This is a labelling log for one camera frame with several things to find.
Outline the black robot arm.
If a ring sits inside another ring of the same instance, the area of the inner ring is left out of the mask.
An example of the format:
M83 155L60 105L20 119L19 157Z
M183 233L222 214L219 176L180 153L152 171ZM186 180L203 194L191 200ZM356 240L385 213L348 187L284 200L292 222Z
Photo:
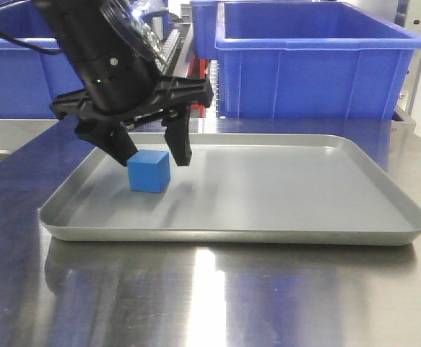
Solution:
M128 1L36 1L57 44L83 84L51 104L75 115L75 134L121 165L137 152L127 129L160 121L178 166L188 166L190 107L209 106L210 81L163 74L161 42L132 16Z

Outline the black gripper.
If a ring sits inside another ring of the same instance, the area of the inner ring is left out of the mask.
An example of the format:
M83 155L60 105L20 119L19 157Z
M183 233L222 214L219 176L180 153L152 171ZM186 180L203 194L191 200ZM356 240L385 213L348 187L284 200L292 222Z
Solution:
M177 107L162 120L164 138L176 165L190 165L187 105L210 106L213 92L209 80L163 75L156 63L135 53L66 56L84 88L58 95L51 110L59 120L74 114L82 119L96 119L79 121L74 130L79 139L127 166L128 159L138 150L123 126L106 121L131 121L135 116Z

